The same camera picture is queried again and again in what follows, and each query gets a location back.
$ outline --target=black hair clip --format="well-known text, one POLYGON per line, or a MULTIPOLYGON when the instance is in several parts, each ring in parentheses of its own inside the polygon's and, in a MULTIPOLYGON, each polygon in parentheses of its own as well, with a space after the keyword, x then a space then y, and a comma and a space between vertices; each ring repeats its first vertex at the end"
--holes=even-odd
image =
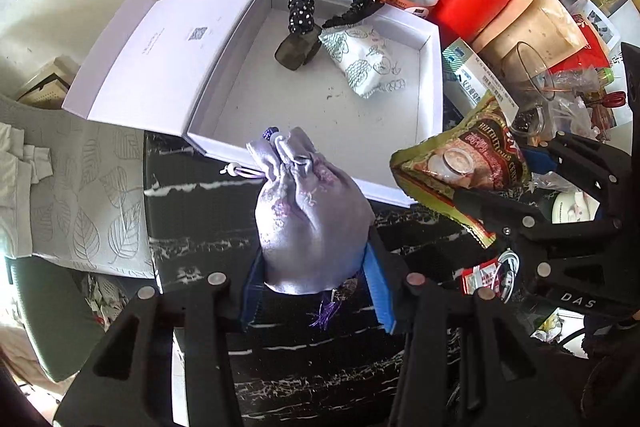
POLYGON ((331 17, 322 25, 322 29, 327 30, 336 26, 357 24, 373 15, 384 5, 383 0, 353 0, 351 1, 351 7, 345 13, 331 17))
POLYGON ((275 53, 276 60, 291 71, 316 56, 322 28, 314 21, 314 0, 289 0, 289 35, 275 53))

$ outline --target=small red packet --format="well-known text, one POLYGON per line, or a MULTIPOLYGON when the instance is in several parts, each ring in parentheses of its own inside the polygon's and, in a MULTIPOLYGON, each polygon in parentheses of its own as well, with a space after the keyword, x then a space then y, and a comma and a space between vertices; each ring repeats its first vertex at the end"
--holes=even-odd
POLYGON ((466 295, 472 295, 478 288, 491 288, 492 282, 496 290, 500 287, 500 280, 495 275, 498 271, 498 259, 494 258, 486 263, 473 268, 465 268, 462 270, 460 279, 462 279, 462 292, 466 295))

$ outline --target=white printed sachet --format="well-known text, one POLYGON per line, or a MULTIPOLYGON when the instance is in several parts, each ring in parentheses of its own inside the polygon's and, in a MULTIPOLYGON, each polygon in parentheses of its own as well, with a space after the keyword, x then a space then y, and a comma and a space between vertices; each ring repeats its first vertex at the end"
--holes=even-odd
POLYGON ((319 39, 357 95, 369 98, 377 91, 404 87, 401 65, 373 26, 356 24, 324 29, 319 39))

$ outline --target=brown paper bag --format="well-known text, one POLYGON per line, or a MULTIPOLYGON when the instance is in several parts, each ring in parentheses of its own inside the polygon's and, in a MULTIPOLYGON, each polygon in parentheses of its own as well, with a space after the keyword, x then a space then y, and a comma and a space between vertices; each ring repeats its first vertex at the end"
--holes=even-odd
POLYGON ((514 20, 520 17, 532 2, 533 0, 510 0, 507 6, 505 6, 495 19, 476 37, 476 40, 474 40, 471 45, 471 49, 476 53, 480 53, 489 42, 494 40, 505 31, 514 20))
POLYGON ((547 68, 555 66, 587 45, 587 39, 559 0, 533 0, 479 55, 482 60, 499 70, 501 60, 518 42, 526 42, 533 47, 543 58, 547 68))

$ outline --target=white cable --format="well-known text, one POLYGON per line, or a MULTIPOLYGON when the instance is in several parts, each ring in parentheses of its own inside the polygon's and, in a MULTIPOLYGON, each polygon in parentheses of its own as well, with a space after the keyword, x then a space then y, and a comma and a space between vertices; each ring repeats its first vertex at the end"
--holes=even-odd
POLYGON ((495 269, 490 288, 492 290, 494 289, 500 266, 505 263, 509 267, 509 271, 505 274, 504 291, 500 293, 500 298, 503 302, 508 302, 513 293, 513 287, 516 284, 516 275, 518 275, 518 270, 520 270, 520 258, 513 250, 505 250, 500 254, 500 257, 498 257, 498 266, 495 269))

